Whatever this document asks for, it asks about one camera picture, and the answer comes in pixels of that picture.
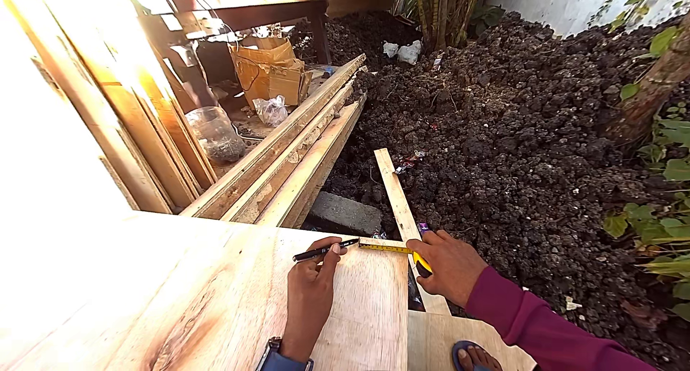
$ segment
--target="sleeve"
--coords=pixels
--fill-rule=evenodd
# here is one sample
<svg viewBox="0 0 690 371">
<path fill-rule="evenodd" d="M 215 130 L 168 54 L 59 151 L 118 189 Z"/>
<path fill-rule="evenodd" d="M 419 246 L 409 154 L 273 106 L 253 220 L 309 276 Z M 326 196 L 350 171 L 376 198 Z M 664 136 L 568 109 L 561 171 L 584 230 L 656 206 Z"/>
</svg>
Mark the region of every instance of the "sleeve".
<svg viewBox="0 0 690 371">
<path fill-rule="evenodd" d="M 278 352 L 271 352 L 266 358 L 261 371 L 304 371 L 306 363 L 300 363 L 280 355 Z"/>
<path fill-rule="evenodd" d="M 548 303 L 486 268 L 466 310 L 492 325 L 509 346 L 530 354 L 544 370 L 654 371 L 616 341 L 599 339 L 554 313 Z"/>
</svg>

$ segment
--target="flip-flop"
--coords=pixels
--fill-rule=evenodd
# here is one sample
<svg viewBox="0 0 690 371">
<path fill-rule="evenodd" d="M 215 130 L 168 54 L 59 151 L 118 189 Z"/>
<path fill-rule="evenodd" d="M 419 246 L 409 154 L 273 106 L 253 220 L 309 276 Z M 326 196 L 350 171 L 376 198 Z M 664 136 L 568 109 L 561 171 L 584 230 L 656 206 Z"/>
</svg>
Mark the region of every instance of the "flip-flop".
<svg viewBox="0 0 690 371">
<path fill-rule="evenodd" d="M 464 349 L 465 351 L 467 351 L 467 347 L 469 347 L 469 346 L 483 349 L 481 346 L 477 345 L 477 343 L 474 343 L 474 342 L 469 341 L 469 340 L 462 340 L 462 341 L 458 341 L 457 343 L 455 343 L 455 345 L 453 346 L 453 349 L 451 350 L 451 356 L 453 357 L 453 366 L 455 366 L 456 371 L 464 371 L 464 369 L 460 365 L 460 359 L 457 357 L 457 351 L 459 351 L 461 349 Z M 473 366 L 474 366 L 474 371 L 490 371 L 488 368 L 486 368 L 484 366 L 478 366 L 476 364 L 473 364 Z"/>
</svg>

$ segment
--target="black pen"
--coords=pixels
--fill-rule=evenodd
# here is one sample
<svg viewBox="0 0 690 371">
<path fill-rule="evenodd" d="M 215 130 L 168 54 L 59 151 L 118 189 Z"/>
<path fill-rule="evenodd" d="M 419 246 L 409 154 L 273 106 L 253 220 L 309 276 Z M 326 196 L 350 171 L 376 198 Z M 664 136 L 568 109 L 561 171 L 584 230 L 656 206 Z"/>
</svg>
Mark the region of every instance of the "black pen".
<svg viewBox="0 0 690 371">
<path fill-rule="evenodd" d="M 359 238 L 350 239 L 349 241 L 342 241 L 338 244 L 340 245 L 340 248 L 343 248 L 343 247 L 353 245 L 357 242 L 359 242 Z M 297 254 L 297 255 L 293 256 L 293 261 L 299 263 L 301 261 L 306 261 L 307 259 L 316 258 L 317 256 L 325 254 L 326 252 L 328 252 L 328 250 L 330 248 L 331 248 L 331 246 L 326 246 L 326 247 L 322 247 L 322 248 L 317 248 L 316 250 L 309 250 L 307 252 Z"/>
</svg>

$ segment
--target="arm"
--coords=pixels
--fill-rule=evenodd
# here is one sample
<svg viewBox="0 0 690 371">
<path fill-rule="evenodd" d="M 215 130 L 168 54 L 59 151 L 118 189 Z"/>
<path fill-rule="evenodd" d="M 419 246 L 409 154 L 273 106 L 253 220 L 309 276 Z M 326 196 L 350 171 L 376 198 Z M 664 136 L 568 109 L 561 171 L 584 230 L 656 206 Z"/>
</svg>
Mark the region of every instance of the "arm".
<svg viewBox="0 0 690 371">
<path fill-rule="evenodd" d="M 333 305 L 333 276 L 340 256 L 341 238 L 329 236 L 307 249 L 331 246 L 324 255 L 293 266 L 288 273 L 288 321 L 278 352 L 266 358 L 262 371 L 304 371 Z"/>
<path fill-rule="evenodd" d="M 491 324 L 509 346 L 517 345 L 545 371 L 652 371 L 615 341 L 598 339 L 552 312 L 548 303 L 523 292 L 445 231 L 425 232 L 407 247 L 429 262 L 433 275 L 417 278 L 432 295 L 443 295 Z"/>
</svg>

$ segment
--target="measuring tape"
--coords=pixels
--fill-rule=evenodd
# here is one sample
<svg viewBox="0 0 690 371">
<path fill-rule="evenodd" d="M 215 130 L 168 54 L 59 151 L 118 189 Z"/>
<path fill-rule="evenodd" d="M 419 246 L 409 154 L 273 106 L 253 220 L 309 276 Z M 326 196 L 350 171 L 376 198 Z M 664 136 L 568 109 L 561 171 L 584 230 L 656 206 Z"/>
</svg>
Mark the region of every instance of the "measuring tape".
<svg viewBox="0 0 690 371">
<path fill-rule="evenodd" d="M 413 252 L 412 250 L 410 250 L 407 247 L 369 245 L 367 243 L 362 243 L 362 241 L 360 240 L 359 248 L 365 248 L 367 250 L 399 252 L 401 254 L 412 254 L 412 260 L 415 262 L 415 265 L 417 266 L 417 270 L 419 271 L 419 275 L 421 275 L 424 278 L 428 278 L 432 274 L 431 266 L 429 266 L 427 261 L 425 261 L 421 255 L 417 254 L 416 252 Z"/>
</svg>

